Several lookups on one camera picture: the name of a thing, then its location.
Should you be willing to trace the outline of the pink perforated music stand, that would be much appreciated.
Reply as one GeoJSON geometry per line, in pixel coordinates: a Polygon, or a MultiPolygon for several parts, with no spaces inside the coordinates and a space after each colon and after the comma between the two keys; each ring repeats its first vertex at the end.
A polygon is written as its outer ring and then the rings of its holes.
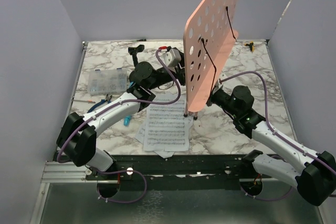
{"type": "Polygon", "coordinates": [[[199,112],[238,38],[232,28],[237,0],[202,0],[188,18],[183,35],[186,110],[199,112]]]}

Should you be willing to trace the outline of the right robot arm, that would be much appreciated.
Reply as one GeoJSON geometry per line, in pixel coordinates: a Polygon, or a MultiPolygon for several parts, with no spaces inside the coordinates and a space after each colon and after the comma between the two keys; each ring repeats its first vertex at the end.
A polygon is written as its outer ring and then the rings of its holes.
{"type": "Polygon", "coordinates": [[[261,151],[252,151],[241,164],[246,177],[267,175],[295,188],[300,196],[314,206],[320,206],[335,191],[335,158],[318,153],[296,142],[273,127],[253,108],[254,97],[247,86],[236,86],[231,94],[214,88],[207,102],[215,104],[233,116],[239,133],[274,151],[275,159],[261,151]]]}

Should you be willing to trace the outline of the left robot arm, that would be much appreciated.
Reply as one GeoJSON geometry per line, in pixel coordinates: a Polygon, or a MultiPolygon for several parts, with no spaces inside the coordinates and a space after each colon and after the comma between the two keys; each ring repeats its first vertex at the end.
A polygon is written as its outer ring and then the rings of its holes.
{"type": "Polygon", "coordinates": [[[77,167],[86,165],[97,170],[104,179],[115,175],[115,160],[106,151],[97,148],[97,137],[126,116],[144,110],[149,104],[173,104],[172,101],[155,101],[152,90],[169,82],[178,83],[178,80],[177,74],[167,66],[156,70],[149,62],[143,61],[130,73],[130,82],[127,91],[115,101],[84,115],[74,112],[67,116],[56,141],[60,148],[57,162],[64,163],[62,154],[65,154],[77,167]]]}

